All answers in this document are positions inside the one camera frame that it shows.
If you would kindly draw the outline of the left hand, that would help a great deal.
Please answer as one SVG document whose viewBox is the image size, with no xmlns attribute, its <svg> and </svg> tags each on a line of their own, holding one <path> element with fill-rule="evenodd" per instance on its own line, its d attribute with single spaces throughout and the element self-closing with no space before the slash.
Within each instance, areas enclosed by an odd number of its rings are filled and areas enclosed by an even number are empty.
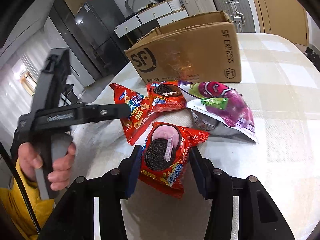
<svg viewBox="0 0 320 240">
<path fill-rule="evenodd" d="M 60 191 L 68 186 L 71 178 L 71 169 L 74 164 L 75 152 L 76 147 L 72 142 L 68 147 L 66 155 L 53 162 L 53 171 L 48 174 L 50 188 L 53 191 Z M 27 184 L 36 188 L 35 170 L 42 167 L 43 161 L 31 143 L 26 142 L 19 147 L 18 161 Z"/>
</svg>

